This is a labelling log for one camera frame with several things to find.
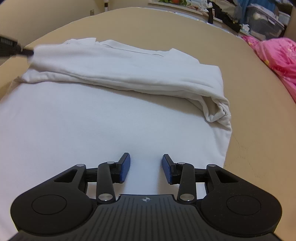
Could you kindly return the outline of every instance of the folded white garment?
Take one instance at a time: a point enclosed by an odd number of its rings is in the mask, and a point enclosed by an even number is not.
[[[178,50],[93,38],[41,45],[21,81],[0,101],[0,240],[16,232],[13,200],[75,164],[93,168],[129,152],[116,195],[176,195],[165,153],[196,168],[224,164],[231,126],[220,70]]]

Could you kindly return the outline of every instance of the beige mattress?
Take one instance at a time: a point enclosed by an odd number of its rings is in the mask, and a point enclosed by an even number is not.
[[[273,194],[283,208],[276,234],[285,241],[296,240],[296,105],[242,39],[170,12],[125,8],[75,21],[29,46],[86,37],[149,50],[175,48],[202,64],[219,66],[233,128],[224,168]],[[27,68],[22,57],[0,66],[1,97]]]

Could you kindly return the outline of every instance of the wall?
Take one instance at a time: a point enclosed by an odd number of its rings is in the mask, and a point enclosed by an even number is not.
[[[290,22],[285,32],[285,37],[288,37],[296,42],[296,8],[295,7],[293,7]]]
[[[103,0],[5,0],[0,5],[0,34],[27,45],[70,22],[104,11]]]

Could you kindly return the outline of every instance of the pink blanket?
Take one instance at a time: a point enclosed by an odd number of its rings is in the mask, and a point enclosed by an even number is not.
[[[252,36],[242,37],[258,57],[272,69],[296,102],[296,43],[288,38],[259,41]]]

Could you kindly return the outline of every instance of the blue curtain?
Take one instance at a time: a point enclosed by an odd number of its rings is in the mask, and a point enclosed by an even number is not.
[[[276,7],[275,2],[273,0],[238,0],[238,2],[240,3],[240,5],[242,7],[242,18],[240,21],[241,23],[245,22],[245,15],[246,15],[247,6],[249,6],[251,3],[259,4],[272,12],[274,11],[274,9]]]

